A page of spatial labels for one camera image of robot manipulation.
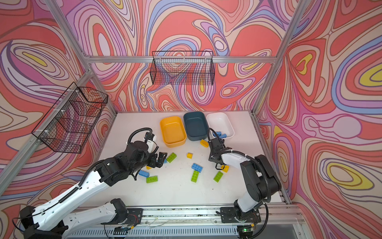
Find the yellow building block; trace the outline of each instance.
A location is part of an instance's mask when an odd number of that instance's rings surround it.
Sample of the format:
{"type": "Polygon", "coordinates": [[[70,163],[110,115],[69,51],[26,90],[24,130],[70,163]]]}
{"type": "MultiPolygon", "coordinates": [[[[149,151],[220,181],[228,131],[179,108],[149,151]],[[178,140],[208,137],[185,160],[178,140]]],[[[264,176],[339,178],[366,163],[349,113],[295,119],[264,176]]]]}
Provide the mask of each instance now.
{"type": "Polygon", "coordinates": [[[208,142],[205,141],[205,140],[201,140],[201,141],[200,141],[200,144],[203,145],[203,146],[206,147],[206,148],[209,147],[208,142]]]}
{"type": "Polygon", "coordinates": [[[223,169],[222,171],[223,172],[228,172],[228,169],[229,169],[230,167],[228,166],[228,165],[222,165],[221,166],[221,169],[223,169]]]}

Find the orange tray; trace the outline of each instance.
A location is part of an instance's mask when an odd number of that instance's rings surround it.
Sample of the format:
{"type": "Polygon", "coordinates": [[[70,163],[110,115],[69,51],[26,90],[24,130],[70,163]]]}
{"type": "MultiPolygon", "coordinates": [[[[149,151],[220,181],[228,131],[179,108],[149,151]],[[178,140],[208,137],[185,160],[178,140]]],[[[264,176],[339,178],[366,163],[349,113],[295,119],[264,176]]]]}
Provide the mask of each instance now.
{"type": "Polygon", "coordinates": [[[163,141],[169,148],[181,146],[186,142],[186,131],[182,119],[178,116],[171,116],[160,121],[163,141]]]}

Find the green lego brick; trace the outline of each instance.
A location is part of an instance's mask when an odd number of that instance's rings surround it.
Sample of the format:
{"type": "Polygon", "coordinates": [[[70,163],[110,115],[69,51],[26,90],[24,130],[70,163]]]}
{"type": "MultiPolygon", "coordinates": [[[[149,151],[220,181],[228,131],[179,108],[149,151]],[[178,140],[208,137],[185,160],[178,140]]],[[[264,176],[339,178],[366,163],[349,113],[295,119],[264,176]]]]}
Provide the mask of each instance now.
{"type": "Polygon", "coordinates": [[[191,181],[196,182],[198,176],[199,176],[199,172],[198,171],[194,171],[194,173],[192,174],[191,181]]]}
{"type": "Polygon", "coordinates": [[[171,163],[176,158],[176,154],[172,153],[167,157],[167,162],[171,163]]]}
{"type": "Polygon", "coordinates": [[[214,177],[215,182],[219,182],[220,179],[222,178],[222,176],[223,176],[222,172],[220,172],[220,171],[217,172],[216,176],[214,177]]]}
{"type": "Polygon", "coordinates": [[[151,183],[151,182],[157,182],[158,181],[158,176],[152,176],[152,177],[148,177],[146,178],[146,183],[151,183]]]}

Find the dark blue bin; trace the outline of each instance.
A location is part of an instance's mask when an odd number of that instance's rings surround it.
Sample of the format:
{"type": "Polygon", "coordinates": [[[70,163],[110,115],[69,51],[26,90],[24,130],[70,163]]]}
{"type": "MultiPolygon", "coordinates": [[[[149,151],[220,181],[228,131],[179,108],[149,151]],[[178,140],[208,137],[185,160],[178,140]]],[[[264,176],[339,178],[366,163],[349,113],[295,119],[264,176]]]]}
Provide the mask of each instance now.
{"type": "Polygon", "coordinates": [[[202,112],[195,111],[185,113],[183,120],[189,140],[198,141],[207,138],[208,124],[202,112]]]}

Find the black wire mesh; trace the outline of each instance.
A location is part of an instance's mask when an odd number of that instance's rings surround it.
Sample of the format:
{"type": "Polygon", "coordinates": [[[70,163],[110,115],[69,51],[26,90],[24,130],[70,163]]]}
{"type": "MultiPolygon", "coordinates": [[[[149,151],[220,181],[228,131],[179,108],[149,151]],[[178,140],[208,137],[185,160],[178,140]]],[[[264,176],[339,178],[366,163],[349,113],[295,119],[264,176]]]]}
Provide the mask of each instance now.
{"type": "Polygon", "coordinates": [[[153,85],[214,84],[215,66],[210,51],[155,51],[152,55],[150,76],[153,85]]]}
{"type": "Polygon", "coordinates": [[[77,87],[48,126],[36,136],[55,152],[81,153],[107,104],[107,94],[77,87]]]}

